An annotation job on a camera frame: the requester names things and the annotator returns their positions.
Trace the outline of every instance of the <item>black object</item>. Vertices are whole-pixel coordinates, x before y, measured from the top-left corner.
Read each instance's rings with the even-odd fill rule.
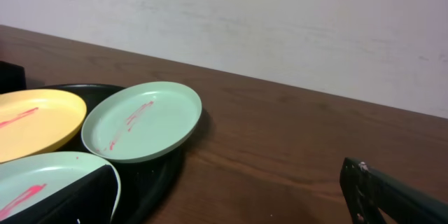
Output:
[[[448,223],[448,206],[377,171],[345,158],[339,183],[353,223],[386,223],[381,209],[401,223]]]
[[[0,62],[0,94],[27,89],[25,69],[21,66]]]
[[[104,165],[1,224],[109,224],[118,184]]]
[[[69,84],[53,85],[49,89],[65,90],[81,97],[87,105],[87,114],[105,98],[124,89],[114,85]],[[88,152],[78,133],[59,151]],[[135,224],[146,220],[168,192],[181,172],[182,147],[154,160],[134,164],[113,162],[121,180],[121,197],[112,223]]]

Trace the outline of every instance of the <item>yellow plate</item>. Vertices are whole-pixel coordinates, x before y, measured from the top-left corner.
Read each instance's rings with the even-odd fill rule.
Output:
[[[79,131],[86,112],[85,102],[66,91],[1,94],[0,163],[63,146]]]

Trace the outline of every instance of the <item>wooden table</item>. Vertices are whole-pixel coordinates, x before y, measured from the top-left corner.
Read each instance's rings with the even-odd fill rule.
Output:
[[[347,156],[448,202],[442,118],[10,27],[0,27],[0,60],[24,66],[31,88],[175,81],[196,90],[205,112],[148,223],[350,223],[338,180]]]

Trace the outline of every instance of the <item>pink smear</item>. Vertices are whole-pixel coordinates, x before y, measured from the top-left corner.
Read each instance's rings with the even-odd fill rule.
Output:
[[[30,115],[34,114],[34,112],[36,112],[38,109],[39,109],[38,107],[30,109],[28,111],[25,111],[23,113],[18,114],[15,118],[13,118],[11,120],[6,120],[4,122],[0,122],[0,129],[2,127],[5,127],[5,126],[11,124],[11,123],[14,123],[17,120],[20,120],[20,119],[22,119],[24,117],[27,117],[27,116],[30,116]]]
[[[40,192],[46,186],[46,183],[44,183],[43,185],[33,185],[32,187],[28,188],[28,190],[24,191],[21,195],[17,196],[12,202],[7,204],[2,210],[0,210],[0,221],[6,219],[16,206],[28,200],[30,197],[33,197],[36,193]]]
[[[121,135],[123,134],[124,129],[127,127],[127,131],[131,132],[132,127],[135,123],[138,122],[139,118],[143,115],[145,110],[152,106],[154,104],[154,101],[150,101],[146,104],[141,105],[135,112],[133,112],[132,115],[130,115],[128,118],[125,119],[125,125],[121,129],[117,131],[115,134],[113,140],[109,143],[109,150],[113,150],[113,147],[117,144],[117,141],[120,139]]]

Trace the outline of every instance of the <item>brown wooden surface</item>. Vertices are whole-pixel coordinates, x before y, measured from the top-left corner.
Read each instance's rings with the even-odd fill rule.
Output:
[[[0,60],[24,66],[31,88],[175,81],[196,90],[206,113],[148,223],[349,223],[338,182],[346,156],[448,202],[445,119],[9,27],[0,27]]]

